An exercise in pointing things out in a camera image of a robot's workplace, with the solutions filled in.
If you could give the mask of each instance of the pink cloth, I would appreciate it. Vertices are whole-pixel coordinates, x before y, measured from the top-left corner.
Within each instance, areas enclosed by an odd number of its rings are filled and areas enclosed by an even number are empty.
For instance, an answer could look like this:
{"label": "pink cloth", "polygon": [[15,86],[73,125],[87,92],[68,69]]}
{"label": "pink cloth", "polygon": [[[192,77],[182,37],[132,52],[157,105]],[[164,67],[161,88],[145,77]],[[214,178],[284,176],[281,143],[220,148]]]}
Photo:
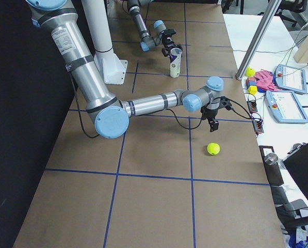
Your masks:
{"label": "pink cloth", "polygon": [[256,85],[262,90],[271,90],[271,91],[278,91],[275,85],[273,84],[273,76],[269,71],[261,70],[256,72]]}

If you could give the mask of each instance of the tennis ball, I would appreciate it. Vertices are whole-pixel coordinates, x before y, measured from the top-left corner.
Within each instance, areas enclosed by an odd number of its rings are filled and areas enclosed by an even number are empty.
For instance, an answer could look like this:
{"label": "tennis ball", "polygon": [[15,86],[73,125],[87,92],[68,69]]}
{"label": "tennis ball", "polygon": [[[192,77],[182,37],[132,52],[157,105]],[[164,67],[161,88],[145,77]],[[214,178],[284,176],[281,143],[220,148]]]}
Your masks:
{"label": "tennis ball", "polygon": [[255,76],[255,74],[256,74],[256,71],[254,70],[254,69],[252,69],[252,68],[250,68],[250,67],[248,67],[247,68],[247,70],[246,70],[246,76],[247,77],[252,77],[252,76]]}
{"label": "tennis ball", "polygon": [[210,155],[217,155],[220,152],[220,146],[217,143],[210,143],[207,145],[206,150]]}

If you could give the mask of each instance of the white table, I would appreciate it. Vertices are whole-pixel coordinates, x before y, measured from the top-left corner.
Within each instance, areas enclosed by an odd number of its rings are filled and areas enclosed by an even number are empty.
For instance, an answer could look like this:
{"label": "white table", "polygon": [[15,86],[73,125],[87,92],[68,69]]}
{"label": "white table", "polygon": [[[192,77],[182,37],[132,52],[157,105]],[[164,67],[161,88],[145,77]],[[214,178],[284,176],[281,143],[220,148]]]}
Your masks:
{"label": "white table", "polygon": [[[224,14],[224,19],[233,50],[247,50],[261,18],[261,16],[256,15]],[[290,49],[293,45],[294,41],[289,35],[289,32],[285,28],[281,19],[279,17],[274,17],[257,51],[277,52]],[[297,50],[297,47],[293,49],[288,65],[301,68],[306,64],[298,64],[293,59],[293,55]],[[242,51],[234,51],[234,57],[238,67],[240,66],[245,55],[245,52]],[[288,56],[286,56],[286,58],[282,61],[285,53],[286,52],[276,54],[256,52],[251,61],[250,67],[254,68],[256,71],[261,69],[275,71],[278,64],[286,64]],[[308,66],[304,69],[306,81],[308,82]],[[244,88],[245,79],[246,77],[242,80],[242,85]],[[259,98],[262,95],[263,94],[257,93],[256,97]],[[297,95],[297,98],[303,106],[308,105],[308,95]],[[292,149],[293,144],[308,142],[308,123],[277,123],[273,119],[270,110],[267,108],[266,103],[263,103],[262,99],[257,101],[257,108],[258,112],[263,116],[263,129],[265,132],[258,136],[258,145],[273,146],[275,153],[282,159],[287,156],[287,153]],[[308,108],[305,108],[304,110],[308,116]],[[281,170],[281,173],[285,182],[284,188],[289,201],[302,198],[308,204],[307,200],[292,180],[288,171]]]}

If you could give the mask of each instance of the brown table surface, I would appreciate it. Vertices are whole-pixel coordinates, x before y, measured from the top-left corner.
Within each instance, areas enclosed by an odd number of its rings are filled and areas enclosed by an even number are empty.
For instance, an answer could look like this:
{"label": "brown table surface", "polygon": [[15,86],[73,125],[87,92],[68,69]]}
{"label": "brown table surface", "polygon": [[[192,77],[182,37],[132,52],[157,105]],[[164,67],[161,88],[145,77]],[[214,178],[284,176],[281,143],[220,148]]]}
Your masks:
{"label": "brown table surface", "polygon": [[[142,8],[152,33],[157,19],[177,31],[173,39],[184,47],[177,79],[168,76],[160,48],[141,51],[121,1],[115,7],[109,17],[114,50],[129,62],[125,83],[108,86],[119,99],[197,89],[216,75],[225,81],[224,95],[245,106],[220,6],[153,2]],[[75,109],[72,103],[15,248],[284,247],[249,121],[220,110],[218,131],[209,133],[207,121],[188,131],[163,111],[131,118],[117,139],[89,139]],[[182,124],[199,122],[200,113],[175,110]],[[94,134],[86,112],[83,120]],[[217,156],[206,152],[210,142],[220,144]]]}

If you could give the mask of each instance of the power strip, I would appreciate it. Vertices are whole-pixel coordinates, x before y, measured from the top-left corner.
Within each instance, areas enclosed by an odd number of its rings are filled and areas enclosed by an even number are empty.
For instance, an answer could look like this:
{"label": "power strip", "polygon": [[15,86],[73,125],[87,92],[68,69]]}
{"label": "power strip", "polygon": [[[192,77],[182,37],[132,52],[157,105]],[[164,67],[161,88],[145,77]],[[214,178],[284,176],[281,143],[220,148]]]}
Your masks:
{"label": "power strip", "polygon": [[[254,101],[247,101],[247,105],[248,105],[250,114],[257,113],[258,110],[257,110],[257,107]],[[264,129],[259,121],[257,120],[251,120],[251,121],[252,121],[253,129],[255,130],[256,134],[264,133]]]}

